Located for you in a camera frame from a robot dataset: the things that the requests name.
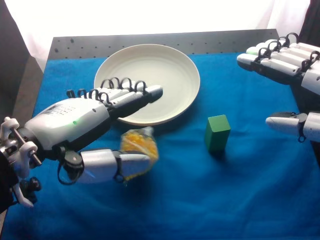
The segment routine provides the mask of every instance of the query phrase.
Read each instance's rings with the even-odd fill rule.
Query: block top face
[[[208,117],[211,130],[214,133],[230,130],[230,125],[226,115]]]

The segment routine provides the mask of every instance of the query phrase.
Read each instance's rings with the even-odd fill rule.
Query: blue tablecloth
[[[288,86],[238,67],[237,54],[191,55],[199,94],[177,119],[155,128],[160,159],[125,187],[114,182],[59,184],[58,162],[31,171],[43,189],[33,209],[9,209],[4,240],[302,239],[320,236],[320,169],[309,142],[265,124],[273,112],[298,111]],[[49,60],[34,114],[93,87],[104,59]],[[225,154],[204,144],[207,118],[225,114]],[[115,123],[89,148],[117,149],[129,128]]]

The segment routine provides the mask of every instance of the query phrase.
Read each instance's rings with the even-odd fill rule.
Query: green block
[[[226,115],[212,116],[206,124],[204,142],[209,152],[222,151],[226,148],[230,133]]]

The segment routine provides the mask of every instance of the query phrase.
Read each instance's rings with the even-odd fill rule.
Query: white backdrop
[[[45,69],[53,37],[277,29],[300,33],[310,0],[5,0]]]

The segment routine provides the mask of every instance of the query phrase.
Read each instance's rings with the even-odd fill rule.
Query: round plate
[[[159,100],[128,117],[119,118],[122,122],[140,126],[157,125],[176,118],[195,100],[200,87],[194,62],[172,47],[157,44],[130,46],[108,57],[95,75],[94,88],[112,77],[142,80],[147,86],[163,87]]]

